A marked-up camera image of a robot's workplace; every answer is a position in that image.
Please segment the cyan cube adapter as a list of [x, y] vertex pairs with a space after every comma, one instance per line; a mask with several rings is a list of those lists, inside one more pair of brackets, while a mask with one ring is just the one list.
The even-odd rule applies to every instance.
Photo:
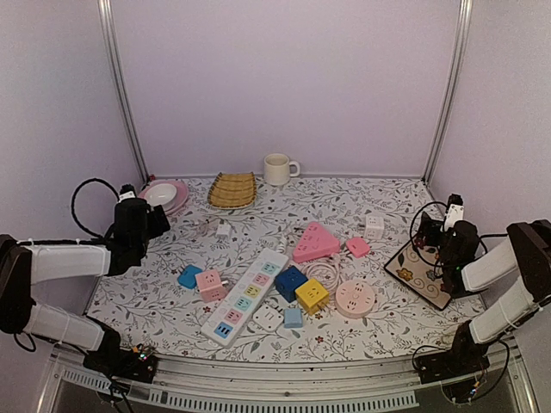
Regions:
[[193, 290], [197, 287], [196, 276], [202, 272], [203, 270], [195, 265], [187, 265], [177, 277], [177, 283], [181, 287]]

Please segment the small pink plug adapter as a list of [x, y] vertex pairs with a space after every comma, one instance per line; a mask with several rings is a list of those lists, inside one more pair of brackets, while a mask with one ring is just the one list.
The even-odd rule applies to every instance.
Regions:
[[345, 242], [348, 251], [355, 258], [362, 258], [370, 252], [370, 247], [362, 237], [353, 237]]

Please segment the pink cube adapter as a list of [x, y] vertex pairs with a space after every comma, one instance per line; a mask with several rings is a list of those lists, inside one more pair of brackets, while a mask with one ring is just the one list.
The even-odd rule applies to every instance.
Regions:
[[203, 271], [195, 276], [201, 299], [205, 303], [224, 299], [228, 294], [226, 287], [215, 269]]

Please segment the round pink socket hub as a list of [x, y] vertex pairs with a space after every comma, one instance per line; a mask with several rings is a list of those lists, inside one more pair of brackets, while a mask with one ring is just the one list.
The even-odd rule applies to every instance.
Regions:
[[335, 306], [346, 318], [365, 317], [375, 306], [375, 291], [363, 279], [347, 280], [335, 292]]

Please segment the white power strip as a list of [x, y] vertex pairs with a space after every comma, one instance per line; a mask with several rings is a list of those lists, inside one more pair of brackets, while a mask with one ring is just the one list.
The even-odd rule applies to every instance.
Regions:
[[201, 326], [201, 334], [222, 348], [231, 347], [288, 262], [287, 255], [264, 248]]

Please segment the pink power strip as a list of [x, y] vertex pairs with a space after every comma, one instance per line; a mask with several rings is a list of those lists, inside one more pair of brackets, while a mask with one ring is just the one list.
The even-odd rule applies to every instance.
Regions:
[[297, 263], [309, 262], [340, 251], [340, 243], [322, 224], [311, 222], [294, 248], [292, 258]]

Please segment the yellow cube adapter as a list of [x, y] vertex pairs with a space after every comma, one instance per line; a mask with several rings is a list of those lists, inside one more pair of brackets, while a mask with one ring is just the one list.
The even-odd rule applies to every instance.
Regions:
[[312, 316], [329, 303], [330, 294], [316, 279], [309, 279], [295, 290], [298, 303], [305, 312]]

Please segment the dark blue cube adapter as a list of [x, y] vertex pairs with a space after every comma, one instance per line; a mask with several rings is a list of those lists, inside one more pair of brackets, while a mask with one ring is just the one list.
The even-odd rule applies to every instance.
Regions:
[[275, 278], [276, 291], [288, 302], [296, 300], [295, 290], [308, 281], [308, 278], [295, 266], [282, 271]]

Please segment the light blue plug adapter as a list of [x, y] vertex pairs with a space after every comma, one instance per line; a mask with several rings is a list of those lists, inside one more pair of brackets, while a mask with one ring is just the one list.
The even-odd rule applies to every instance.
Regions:
[[284, 311], [284, 328], [299, 329], [303, 327], [303, 316], [299, 308], [288, 308]]

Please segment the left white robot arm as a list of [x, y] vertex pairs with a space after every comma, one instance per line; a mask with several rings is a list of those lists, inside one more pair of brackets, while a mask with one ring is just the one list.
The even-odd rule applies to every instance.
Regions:
[[41, 336], [94, 352], [109, 373], [128, 364], [119, 334], [88, 317], [38, 303], [34, 285], [75, 277], [118, 276], [140, 266], [149, 242], [170, 229], [161, 206], [132, 198], [115, 206], [115, 221], [105, 238], [17, 241], [1, 236], [1, 331]]

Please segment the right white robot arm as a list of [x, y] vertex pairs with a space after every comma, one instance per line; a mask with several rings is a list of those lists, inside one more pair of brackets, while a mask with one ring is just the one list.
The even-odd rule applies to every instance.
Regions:
[[518, 329], [550, 302], [550, 221], [538, 219], [507, 226], [504, 234], [481, 236], [464, 219], [451, 223], [421, 212], [410, 230], [412, 247], [431, 247], [438, 258], [429, 262], [441, 290], [452, 298], [485, 291], [505, 277], [517, 278], [484, 312], [458, 327], [454, 339], [460, 344], [445, 357], [445, 367], [463, 375], [479, 359], [478, 349]]

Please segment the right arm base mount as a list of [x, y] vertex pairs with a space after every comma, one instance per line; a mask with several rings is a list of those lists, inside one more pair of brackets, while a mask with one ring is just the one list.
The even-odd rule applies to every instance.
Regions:
[[412, 357], [412, 366], [422, 384], [483, 372], [490, 366], [487, 350], [505, 332], [479, 342], [473, 333], [473, 324], [468, 321], [458, 327], [450, 349]]

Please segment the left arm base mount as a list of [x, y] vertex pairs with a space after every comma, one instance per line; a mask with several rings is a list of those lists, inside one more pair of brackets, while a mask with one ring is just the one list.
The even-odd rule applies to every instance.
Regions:
[[87, 351], [83, 366], [107, 378], [130, 379], [151, 384], [157, 371], [155, 348], [142, 343], [132, 348], [121, 347], [121, 336], [112, 329], [104, 331], [96, 351]]

